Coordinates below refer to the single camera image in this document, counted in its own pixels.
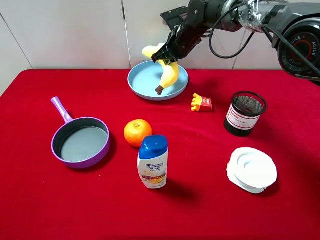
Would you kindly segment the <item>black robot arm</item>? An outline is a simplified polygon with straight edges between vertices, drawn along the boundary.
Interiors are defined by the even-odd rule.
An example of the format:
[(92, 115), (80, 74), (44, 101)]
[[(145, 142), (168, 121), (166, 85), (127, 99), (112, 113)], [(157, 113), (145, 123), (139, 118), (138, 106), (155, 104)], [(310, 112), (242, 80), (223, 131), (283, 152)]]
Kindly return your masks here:
[(320, 83), (320, 5), (285, 0), (191, 0), (186, 18), (171, 27), (167, 42), (151, 56), (166, 64), (186, 58), (209, 32), (246, 28), (263, 33), (289, 75)]

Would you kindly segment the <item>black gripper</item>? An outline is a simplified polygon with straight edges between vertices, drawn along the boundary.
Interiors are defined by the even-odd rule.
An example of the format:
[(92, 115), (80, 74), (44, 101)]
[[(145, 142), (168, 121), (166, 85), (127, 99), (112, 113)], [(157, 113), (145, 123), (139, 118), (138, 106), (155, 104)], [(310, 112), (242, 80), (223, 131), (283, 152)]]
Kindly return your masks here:
[(152, 56), (154, 63), (163, 61), (166, 66), (186, 58), (209, 29), (209, 6), (182, 6), (160, 14), (170, 27), (167, 42)]

